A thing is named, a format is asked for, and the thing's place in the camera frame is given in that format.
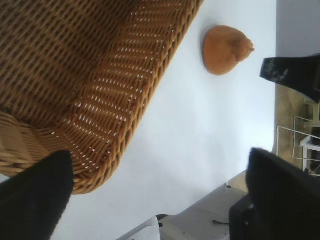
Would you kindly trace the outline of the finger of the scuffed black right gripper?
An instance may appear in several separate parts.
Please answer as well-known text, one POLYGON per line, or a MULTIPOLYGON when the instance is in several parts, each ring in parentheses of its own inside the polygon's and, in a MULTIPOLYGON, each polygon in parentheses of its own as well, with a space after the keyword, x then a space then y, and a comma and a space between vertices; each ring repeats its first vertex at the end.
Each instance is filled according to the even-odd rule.
POLYGON ((320 56, 271 57, 262 63, 260 77, 320 102, 320 56))

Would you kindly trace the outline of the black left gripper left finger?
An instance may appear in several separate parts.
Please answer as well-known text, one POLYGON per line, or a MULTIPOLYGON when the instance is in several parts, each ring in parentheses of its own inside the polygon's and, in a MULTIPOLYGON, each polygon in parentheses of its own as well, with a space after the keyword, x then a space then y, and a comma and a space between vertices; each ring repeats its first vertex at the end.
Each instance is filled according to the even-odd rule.
POLYGON ((0 185, 0 238, 49 240, 74 188, 71 154, 52 153, 0 185))

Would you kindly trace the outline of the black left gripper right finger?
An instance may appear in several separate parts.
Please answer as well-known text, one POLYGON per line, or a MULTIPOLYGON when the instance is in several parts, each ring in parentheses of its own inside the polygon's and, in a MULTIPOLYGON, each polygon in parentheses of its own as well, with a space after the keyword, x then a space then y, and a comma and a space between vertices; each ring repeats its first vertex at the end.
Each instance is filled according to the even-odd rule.
POLYGON ((320 181, 282 158, 252 148, 246 184, 270 240, 320 238, 320 181))

